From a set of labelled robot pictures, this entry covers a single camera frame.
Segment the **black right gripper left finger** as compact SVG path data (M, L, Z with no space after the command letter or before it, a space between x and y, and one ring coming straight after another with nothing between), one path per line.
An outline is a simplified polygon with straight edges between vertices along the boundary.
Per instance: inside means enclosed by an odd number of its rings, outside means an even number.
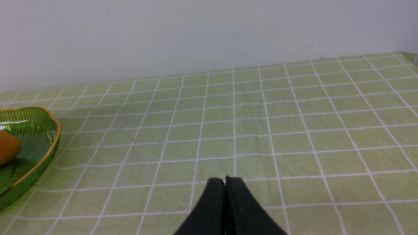
M208 179L200 199L175 235L223 235L225 185L220 178Z

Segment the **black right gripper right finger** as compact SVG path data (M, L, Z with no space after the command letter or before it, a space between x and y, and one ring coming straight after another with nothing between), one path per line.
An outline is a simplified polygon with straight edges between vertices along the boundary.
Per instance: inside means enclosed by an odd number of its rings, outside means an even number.
M225 232L227 235L286 235L267 214L242 178L226 177Z

